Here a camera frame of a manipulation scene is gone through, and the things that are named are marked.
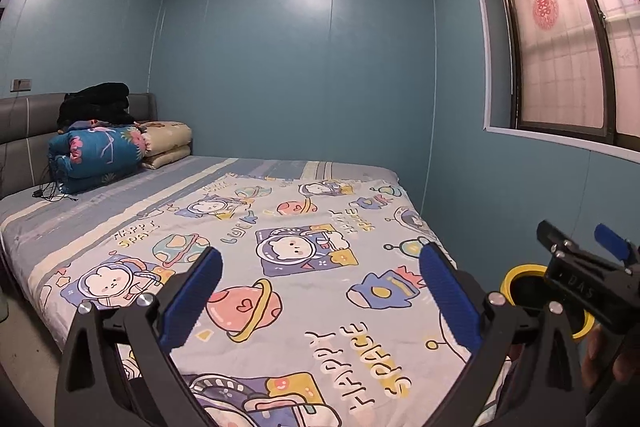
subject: window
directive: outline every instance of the window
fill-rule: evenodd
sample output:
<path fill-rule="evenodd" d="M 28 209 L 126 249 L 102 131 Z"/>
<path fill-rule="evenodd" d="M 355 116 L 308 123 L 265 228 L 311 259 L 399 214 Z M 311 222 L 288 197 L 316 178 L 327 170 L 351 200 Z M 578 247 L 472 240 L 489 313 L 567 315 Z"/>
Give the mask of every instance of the window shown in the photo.
<path fill-rule="evenodd" d="M 640 1 L 504 1 L 511 126 L 640 151 Z"/>

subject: gray leather headboard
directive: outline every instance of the gray leather headboard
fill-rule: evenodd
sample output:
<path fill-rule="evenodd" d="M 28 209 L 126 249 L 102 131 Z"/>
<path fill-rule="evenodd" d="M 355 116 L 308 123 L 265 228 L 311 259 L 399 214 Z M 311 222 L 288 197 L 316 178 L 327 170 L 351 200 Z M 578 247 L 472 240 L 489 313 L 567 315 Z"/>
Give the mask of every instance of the gray leather headboard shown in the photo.
<path fill-rule="evenodd" d="M 0 98 L 0 199 L 50 182 L 47 144 L 58 132 L 63 92 Z M 130 94 L 129 112 L 139 122 L 157 120 L 152 93 Z"/>

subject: window frame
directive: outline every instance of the window frame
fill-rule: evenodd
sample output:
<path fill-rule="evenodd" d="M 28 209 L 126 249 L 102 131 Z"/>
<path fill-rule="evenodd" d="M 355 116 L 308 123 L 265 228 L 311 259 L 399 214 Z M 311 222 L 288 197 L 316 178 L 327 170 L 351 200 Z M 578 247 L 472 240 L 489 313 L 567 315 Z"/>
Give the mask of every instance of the window frame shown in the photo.
<path fill-rule="evenodd" d="M 507 26 L 511 47 L 511 121 L 512 129 L 556 134 L 582 140 L 599 142 L 640 152 L 640 137 L 618 133 L 616 130 L 616 87 L 614 68 L 607 35 L 606 18 L 597 0 L 586 0 L 591 22 L 596 35 L 603 82 L 602 128 L 573 126 L 546 122 L 524 121 L 522 119 L 522 62 L 520 37 L 514 0 L 503 0 L 507 16 Z"/>

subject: blue gripper pad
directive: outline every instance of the blue gripper pad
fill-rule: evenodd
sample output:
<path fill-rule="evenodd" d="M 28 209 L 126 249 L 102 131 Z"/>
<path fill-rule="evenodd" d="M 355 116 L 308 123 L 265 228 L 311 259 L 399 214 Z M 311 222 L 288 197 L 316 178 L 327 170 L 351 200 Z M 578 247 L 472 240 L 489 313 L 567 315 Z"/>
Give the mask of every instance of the blue gripper pad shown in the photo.
<path fill-rule="evenodd" d="M 449 260 L 429 243 L 420 252 L 420 275 L 458 344 L 475 354 L 482 344 L 480 314 L 454 276 Z"/>
<path fill-rule="evenodd" d="M 593 231 L 594 239 L 619 261 L 629 258 L 629 246 L 617 233 L 600 223 Z"/>
<path fill-rule="evenodd" d="M 204 259 L 189 272 L 162 318 L 158 344 L 165 353 L 187 341 L 193 326 L 206 306 L 209 297 L 222 278 L 222 256 L 215 248 L 204 251 Z"/>

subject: wall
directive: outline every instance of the wall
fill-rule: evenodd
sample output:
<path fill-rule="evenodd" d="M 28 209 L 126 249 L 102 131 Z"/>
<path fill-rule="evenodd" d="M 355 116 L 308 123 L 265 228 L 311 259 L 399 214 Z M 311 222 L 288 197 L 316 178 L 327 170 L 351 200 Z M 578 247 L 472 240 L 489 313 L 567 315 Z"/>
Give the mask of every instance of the wall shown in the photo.
<path fill-rule="evenodd" d="M 146 92 L 161 0 L 2 0 L 0 97 L 13 78 L 34 93 L 120 81 Z"/>
<path fill-rule="evenodd" d="M 536 226 L 548 219 L 603 255 L 604 222 L 640 243 L 633 194 L 640 166 L 550 142 L 482 130 L 484 41 L 479 0 L 435 0 L 437 94 L 424 217 L 458 266 L 486 290 L 516 264 L 547 264 Z"/>
<path fill-rule="evenodd" d="M 383 166 L 420 205 L 433 23 L 433 0 L 164 0 L 150 89 L 196 154 Z"/>

